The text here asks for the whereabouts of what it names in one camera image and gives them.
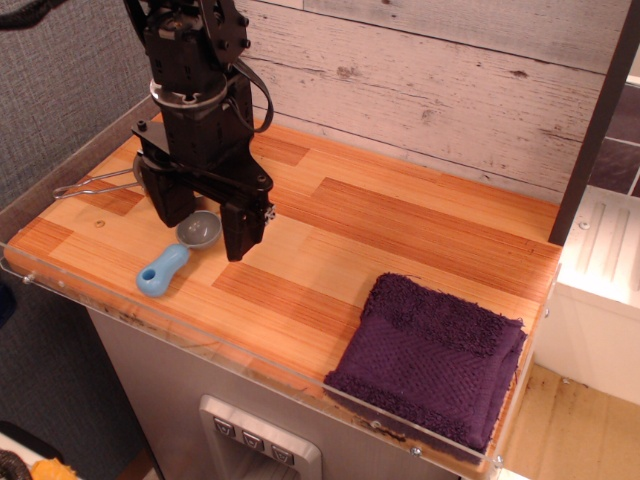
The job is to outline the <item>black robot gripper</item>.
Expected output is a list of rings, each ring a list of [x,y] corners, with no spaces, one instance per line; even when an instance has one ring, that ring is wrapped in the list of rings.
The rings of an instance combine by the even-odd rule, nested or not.
[[[243,74],[219,75],[195,93],[151,81],[150,93],[163,123],[140,121],[133,132],[142,146],[144,189],[160,220],[177,226],[195,211],[194,194],[200,193],[222,205],[227,259],[242,260],[274,218],[268,199],[273,182],[250,151],[257,131],[251,80]]]

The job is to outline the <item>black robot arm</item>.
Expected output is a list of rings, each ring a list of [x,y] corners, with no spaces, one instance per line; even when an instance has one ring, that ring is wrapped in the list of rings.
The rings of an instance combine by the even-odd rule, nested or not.
[[[127,13],[152,71],[162,121],[139,122],[138,172],[168,227],[196,209],[196,195],[220,206],[229,260],[260,243],[273,217],[273,181],[251,154],[269,128],[254,124],[252,89],[264,82],[242,61],[249,20],[232,1],[128,1]]]

